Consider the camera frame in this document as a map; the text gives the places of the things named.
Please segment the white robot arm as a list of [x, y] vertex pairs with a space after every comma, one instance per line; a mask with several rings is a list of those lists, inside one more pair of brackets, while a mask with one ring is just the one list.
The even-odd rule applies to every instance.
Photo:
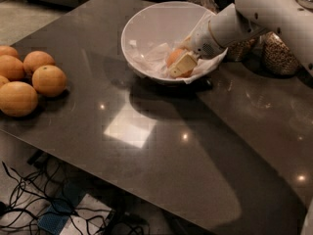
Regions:
[[313, 67], [312, 6], [302, 0], [235, 0], [199, 23], [180, 43], [186, 53], [211, 59], [231, 44], [275, 32], [307, 71]]

